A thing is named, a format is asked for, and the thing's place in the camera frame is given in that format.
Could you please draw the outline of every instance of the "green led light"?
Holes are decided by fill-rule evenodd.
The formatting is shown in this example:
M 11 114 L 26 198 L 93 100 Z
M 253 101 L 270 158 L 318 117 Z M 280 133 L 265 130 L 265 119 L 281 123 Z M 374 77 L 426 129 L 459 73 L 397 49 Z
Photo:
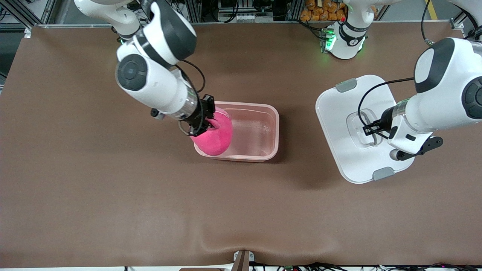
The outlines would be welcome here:
M 333 45 L 335 44 L 336 41 L 336 35 L 332 35 L 330 39 L 326 42 L 326 49 L 331 50 L 333 49 Z

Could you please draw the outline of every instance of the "orange object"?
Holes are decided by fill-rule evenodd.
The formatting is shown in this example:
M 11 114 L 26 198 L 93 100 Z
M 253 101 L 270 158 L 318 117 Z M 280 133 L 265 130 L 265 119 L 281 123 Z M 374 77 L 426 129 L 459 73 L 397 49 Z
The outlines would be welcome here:
M 336 21 L 336 14 L 328 13 L 328 21 Z
M 331 0 L 323 0 L 323 9 L 328 12 L 335 12 L 338 8 L 338 4 L 332 2 Z
M 328 11 L 323 12 L 323 14 L 320 15 L 320 21 L 326 21 L 328 20 Z
M 316 8 L 313 9 L 313 15 L 319 16 L 319 15 L 323 14 L 323 12 L 324 12 L 323 8 L 316 7 Z
M 372 10 L 373 10 L 373 13 L 374 13 L 374 17 L 376 18 L 378 16 L 378 9 L 376 9 L 375 6 L 371 6 Z
M 303 22 L 309 21 L 311 19 L 311 11 L 303 10 L 300 15 L 300 20 Z
M 336 18 L 341 21 L 345 20 L 345 12 L 343 10 L 337 10 L 336 11 Z
M 305 5 L 307 9 L 313 10 L 316 7 L 316 2 L 315 0 L 306 0 Z

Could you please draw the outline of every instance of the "black joint cap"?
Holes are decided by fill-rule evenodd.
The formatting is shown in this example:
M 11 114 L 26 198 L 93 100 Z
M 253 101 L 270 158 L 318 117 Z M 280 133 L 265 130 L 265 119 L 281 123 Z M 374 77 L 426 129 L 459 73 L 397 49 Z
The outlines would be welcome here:
M 151 109 L 151 117 L 155 118 L 159 115 L 159 110 L 152 108 Z
M 482 119 L 482 76 L 474 78 L 465 86 L 461 98 L 467 116 Z
M 121 87 L 138 91 L 146 85 L 147 62 L 138 54 L 130 54 L 117 65 L 116 76 Z

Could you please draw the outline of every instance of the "wire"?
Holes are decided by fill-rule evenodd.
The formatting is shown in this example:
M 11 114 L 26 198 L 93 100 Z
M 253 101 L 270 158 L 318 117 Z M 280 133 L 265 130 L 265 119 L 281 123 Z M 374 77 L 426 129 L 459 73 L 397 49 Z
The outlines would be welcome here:
M 192 62 L 189 62 L 185 59 L 183 59 L 182 61 L 188 63 L 191 66 L 193 66 L 201 74 L 201 76 L 202 76 L 202 87 L 198 90 L 198 93 L 203 91 L 204 87 L 206 86 L 206 77 L 204 76 L 204 73 L 202 72 L 202 70 Z
M 211 2 L 209 3 L 209 10 L 211 11 L 211 17 L 213 18 L 213 20 L 215 20 L 216 22 L 220 23 L 221 21 L 218 20 L 215 16 L 214 16 L 214 11 L 216 10 L 216 8 L 213 9 L 213 4 L 214 2 L 216 2 L 216 0 L 211 0 Z M 239 3 L 238 3 L 238 0 L 233 0 L 233 13 L 231 14 L 231 17 L 227 20 L 227 21 L 224 21 L 223 23 L 227 24 L 229 22 L 231 22 L 232 20 L 234 20 L 234 18 L 236 18 L 236 15 L 238 14 L 238 10 L 239 10 Z
M 383 86 L 383 85 L 388 85 L 388 84 L 391 84 L 391 83 L 399 83 L 399 82 L 405 82 L 405 81 L 410 81 L 410 80 L 413 80 L 414 78 L 413 77 L 410 77 L 410 78 L 404 78 L 404 79 L 397 79 L 397 80 L 392 80 L 392 81 L 387 81 L 387 82 L 383 82 L 381 84 L 378 84 L 374 87 L 372 87 L 371 89 L 369 89 L 364 95 L 363 97 L 361 97 L 361 100 L 360 100 L 360 103 L 358 104 L 358 118 L 360 119 L 360 121 L 362 122 L 363 124 L 363 130 L 365 130 L 365 127 L 368 128 L 370 131 L 372 131 L 373 133 L 385 138 L 385 139 L 388 139 L 388 137 L 378 131 L 375 131 L 374 129 L 372 129 L 371 127 L 368 127 L 368 124 L 365 123 L 365 121 L 362 119 L 362 115 L 360 113 L 360 110 L 362 108 L 362 103 L 363 103 L 363 100 L 365 99 L 365 97 L 372 91 L 374 90 L 375 88 L 377 87 L 380 87 L 380 86 Z
M 467 270 L 466 268 L 462 268 L 457 265 L 452 265 L 448 263 L 443 263 L 443 262 L 438 262 L 434 263 L 432 265 L 426 266 L 426 267 L 418 267 L 418 266 L 386 266 L 386 271 L 426 271 L 429 268 L 432 267 L 441 267 L 441 268 L 451 268 L 451 269 L 456 269 L 458 271 L 464 271 Z
M 181 71 L 182 76 L 183 76 L 183 77 L 189 82 L 189 84 L 191 85 L 191 88 L 192 88 L 192 90 L 194 90 L 194 93 L 196 94 L 196 98 L 198 99 L 199 107 L 201 108 L 201 119 L 199 120 L 199 126 L 198 126 L 198 128 L 196 129 L 195 132 L 193 132 L 193 133 L 186 132 L 186 131 L 182 128 L 182 126 L 181 126 L 181 121 L 178 122 L 179 129 L 181 129 L 181 131 L 183 131 L 187 136 L 193 136 L 193 135 L 196 135 L 197 133 L 199 133 L 199 131 L 201 130 L 201 127 L 202 127 L 202 123 L 204 122 L 204 109 L 202 108 L 202 101 L 201 101 L 201 99 L 199 98 L 199 93 L 198 93 L 198 91 L 196 90 L 196 87 L 194 86 L 191 78 L 189 78 L 189 76 L 187 76 L 186 72 L 185 72 L 179 65 L 174 65 L 174 66 Z
M 301 24 L 302 26 L 308 28 L 308 29 L 310 30 L 310 32 L 311 32 L 315 37 L 317 37 L 318 39 L 320 39 L 320 40 L 327 40 L 327 38 L 321 37 L 321 36 L 319 36 L 319 35 L 315 32 L 315 31 L 321 31 L 322 28 L 312 27 L 312 26 L 309 25 L 308 21 L 306 21 L 306 23 L 304 23 L 303 21 L 298 20 L 298 19 L 289 19 L 288 21 L 298 22 L 298 23 Z
M 304 23 L 302 20 L 299 20 L 299 19 L 289 19 L 289 20 L 286 20 L 287 22 L 298 22 L 299 24 L 301 24 L 302 26 L 306 27 L 306 28 L 311 28 L 313 30 L 316 30 L 316 31 L 321 31 L 321 28 L 317 28 L 317 27 L 312 27 L 310 25 L 308 25 L 308 23 Z
M 425 37 L 425 31 L 423 30 L 423 21 L 425 19 L 425 14 L 427 13 L 429 4 L 430 4 L 430 0 L 428 0 L 427 4 L 425 5 L 425 9 L 423 10 L 423 13 L 422 13 L 422 20 L 420 21 L 420 30 L 422 31 L 422 38 L 425 42 L 427 42 L 428 39 L 427 39 L 427 37 Z
M 10 16 L 6 9 L 2 9 L 0 12 L 0 21 L 5 18 L 5 16 Z
M 176 5 L 177 10 L 179 11 L 179 13 L 184 17 L 184 14 L 182 13 L 181 8 L 179 7 L 179 0 L 174 0 L 174 4 Z
M 477 25 L 477 23 L 475 22 L 475 19 L 474 17 L 472 16 L 472 14 L 468 13 L 466 10 L 464 10 L 463 8 L 455 5 L 457 8 L 460 9 L 460 11 L 465 14 L 465 16 L 469 19 L 469 21 L 472 23 L 472 25 L 474 26 L 474 29 L 469 31 L 468 35 L 466 37 L 464 37 L 463 39 L 466 40 L 468 38 L 471 38 L 471 37 L 474 37 L 475 36 L 475 30 L 479 28 L 479 26 Z
M 326 40 L 326 38 L 323 38 L 323 37 L 321 37 L 321 36 L 318 36 L 318 34 L 316 34 L 316 32 L 313 30 L 313 28 L 312 28 L 311 26 L 309 26 L 308 21 L 306 21 L 306 25 L 308 25 L 308 29 L 311 31 L 311 33 L 312 33 L 315 37 L 317 37 L 317 38 L 320 39 L 320 40 Z

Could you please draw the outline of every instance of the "brown table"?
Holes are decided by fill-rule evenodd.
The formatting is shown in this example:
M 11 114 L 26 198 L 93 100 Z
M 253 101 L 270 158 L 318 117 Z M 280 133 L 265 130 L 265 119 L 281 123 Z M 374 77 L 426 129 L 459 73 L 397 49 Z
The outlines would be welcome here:
M 196 27 L 189 59 L 205 92 L 279 111 L 266 163 L 206 159 L 175 121 L 150 117 L 117 87 L 110 29 L 33 29 L 0 96 L 0 266 L 221 264 L 238 249 L 270 264 L 481 264 L 482 125 L 437 132 L 444 146 L 408 170 L 354 185 L 316 117 L 318 95 L 341 81 L 410 77 L 426 49 L 419 27 L 374 24 L 346 61 L 300 25 Z

